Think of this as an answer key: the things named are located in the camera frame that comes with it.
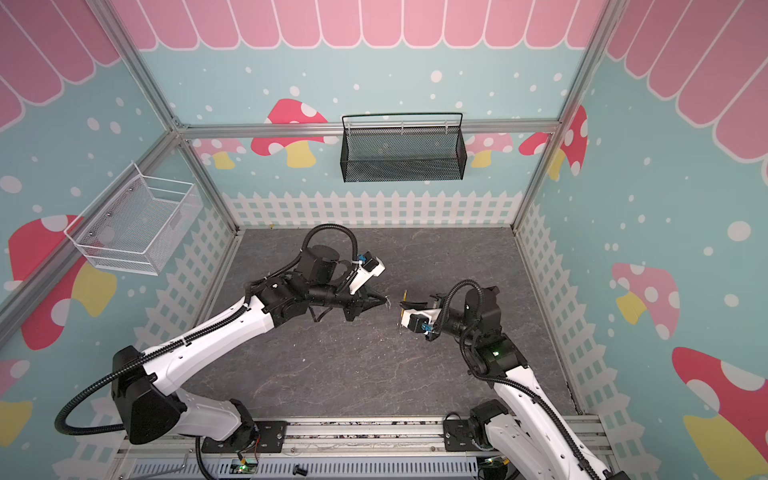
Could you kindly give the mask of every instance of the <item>black mounting plate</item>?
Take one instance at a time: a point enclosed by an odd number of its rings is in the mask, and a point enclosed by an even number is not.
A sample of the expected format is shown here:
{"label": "black mounting plate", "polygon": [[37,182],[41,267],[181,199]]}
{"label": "black mounting plate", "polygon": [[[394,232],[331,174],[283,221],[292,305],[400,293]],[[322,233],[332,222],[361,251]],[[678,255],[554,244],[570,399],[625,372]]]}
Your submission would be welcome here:
{"label": "black mounting plate", "polygon": [[[256,446],[256,452],[280,453],[283,450],[283,442],[286,439],[286,427],[288,426],[288,422],[260,422],[256,420],[256,426],[259,427],[259,444]],[[225,445],[213,439],[205,439],[200,450],[203,453],[237,452],[237,450],[229,445]]]}
{"label": "black mounting plate", "polygon": [[446,452],[480,452],[472,444],[472,430],[468,420],[445,420],[442,423],[442,436]]}

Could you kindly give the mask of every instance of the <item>gray floor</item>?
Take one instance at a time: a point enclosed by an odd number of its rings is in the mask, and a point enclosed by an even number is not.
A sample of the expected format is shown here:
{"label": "gray floor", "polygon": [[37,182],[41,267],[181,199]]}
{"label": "gray floor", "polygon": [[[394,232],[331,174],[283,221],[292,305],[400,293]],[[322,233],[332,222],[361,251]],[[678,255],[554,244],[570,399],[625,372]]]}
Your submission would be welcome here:
{"label": "gray floor", "polygon": [[[247,230],[214,312],[242,295],[243,284],[291,261],[306,230]],[[458,280],[498,285],[504,331],[523,352],[561,414],[575,413],[561,365],[506,228],[389,228],[355,230],[361,253],[386,265],[367,285],[391,306],[364,312],[354,323],[333,310],[320,323],[309,314],[258,336],[201,370],[184,388],[215,399],[235,398],[259,417],[467,414],[495,395],[471,376],[454,339],[428,343],[398,330],[398,301],[427,300]],[[318,233],[347,258],[346,236]],[[462,291],[456,305],[464,301]]]}

